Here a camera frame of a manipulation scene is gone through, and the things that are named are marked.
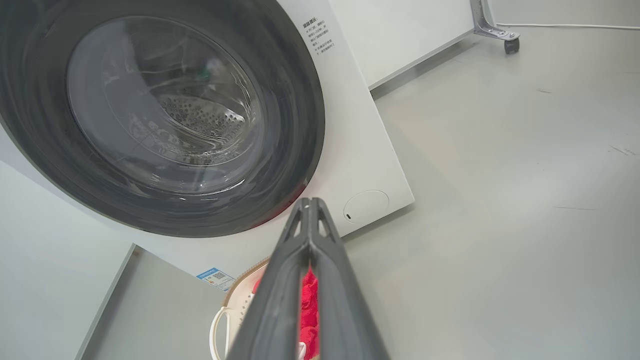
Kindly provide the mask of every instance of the gray floor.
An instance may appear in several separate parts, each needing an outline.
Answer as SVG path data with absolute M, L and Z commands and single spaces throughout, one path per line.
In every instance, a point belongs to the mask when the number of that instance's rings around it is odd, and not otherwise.
M 638 0 L 488 0 L 503 24 L 640 26 Z
M 394 359 L 640 354 L 640 31 L 519 31 L 373 92 L 416 203 L 345 240 Z M 136 273 L 92 358 L 208 360 L 222 293 Z

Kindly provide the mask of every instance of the white cabinet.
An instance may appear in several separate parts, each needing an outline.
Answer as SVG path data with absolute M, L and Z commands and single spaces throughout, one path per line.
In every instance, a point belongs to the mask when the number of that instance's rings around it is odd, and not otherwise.
M 469 0 L 332 0 L 372 89 L 471 33 Z

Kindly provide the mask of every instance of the metal bracket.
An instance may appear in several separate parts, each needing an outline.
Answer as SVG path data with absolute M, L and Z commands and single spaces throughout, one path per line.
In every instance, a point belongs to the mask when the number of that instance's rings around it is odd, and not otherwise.
M 471 0 L 471 11 L 474 16 L 474 34 L 504 41 L 513 41 L 520 37 L 519 33 L 495 27 L 487 0 Z

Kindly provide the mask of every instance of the washing machine door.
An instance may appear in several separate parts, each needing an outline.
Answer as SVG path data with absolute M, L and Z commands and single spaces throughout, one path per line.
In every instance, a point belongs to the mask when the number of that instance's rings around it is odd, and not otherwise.
M 3 126 L 54 184 L 130 226 L 223 236 L 302 192 L 320 82 L 275 0 L 0 6 Z

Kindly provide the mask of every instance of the round button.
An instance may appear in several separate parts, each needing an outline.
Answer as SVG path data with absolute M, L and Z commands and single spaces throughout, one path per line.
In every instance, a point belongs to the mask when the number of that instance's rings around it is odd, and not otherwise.
M 354 224 L 368 224 L 385 215 L 389 206 L 387 194 L 367 190 L 350 198 L 344 206 L 344 217 Z

